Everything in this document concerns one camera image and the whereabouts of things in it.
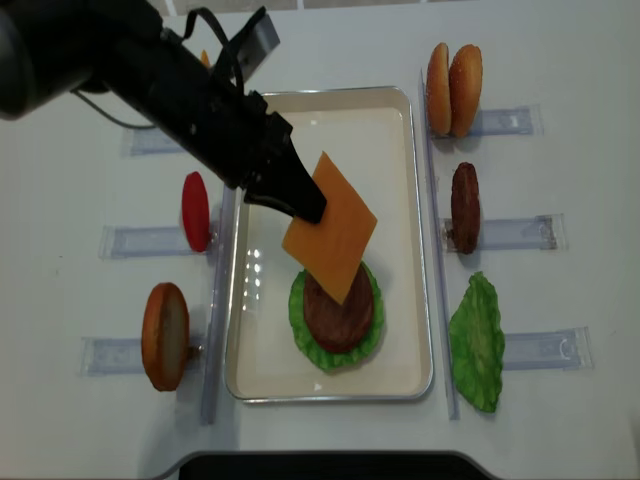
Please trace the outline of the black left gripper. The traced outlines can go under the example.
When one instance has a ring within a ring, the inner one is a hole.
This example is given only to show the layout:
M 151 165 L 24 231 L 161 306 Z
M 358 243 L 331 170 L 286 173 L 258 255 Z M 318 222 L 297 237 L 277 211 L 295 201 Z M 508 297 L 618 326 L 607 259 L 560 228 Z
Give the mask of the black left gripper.
M 292 126 L 267 111 L 263 95 L 199 91 L 199 162 L 244 201 L 318 224 L 327 200 L 294 149 Z

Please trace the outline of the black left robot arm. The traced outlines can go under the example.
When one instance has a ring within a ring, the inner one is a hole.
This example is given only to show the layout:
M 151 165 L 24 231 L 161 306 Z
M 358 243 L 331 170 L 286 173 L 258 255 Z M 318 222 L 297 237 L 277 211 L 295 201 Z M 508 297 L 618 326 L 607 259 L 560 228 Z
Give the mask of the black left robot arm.
M 265 9 L 228 36 L 204 7 L 176 33 L 146 1 L 5 1 L 1 116 L 19 119 L 68 92 L 112 92 L 247 203 L 318 223 L 327 201 L 291 125 L 245 88 L 278 42 Z

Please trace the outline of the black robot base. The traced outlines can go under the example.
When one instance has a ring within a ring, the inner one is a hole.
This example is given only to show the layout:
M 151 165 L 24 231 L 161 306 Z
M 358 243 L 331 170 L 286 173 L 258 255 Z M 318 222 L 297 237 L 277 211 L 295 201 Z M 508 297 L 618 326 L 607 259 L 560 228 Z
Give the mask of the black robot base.
M 449 453 L 324 452 L 199 455 L 181 479 L 489 479 L 473 462 Z

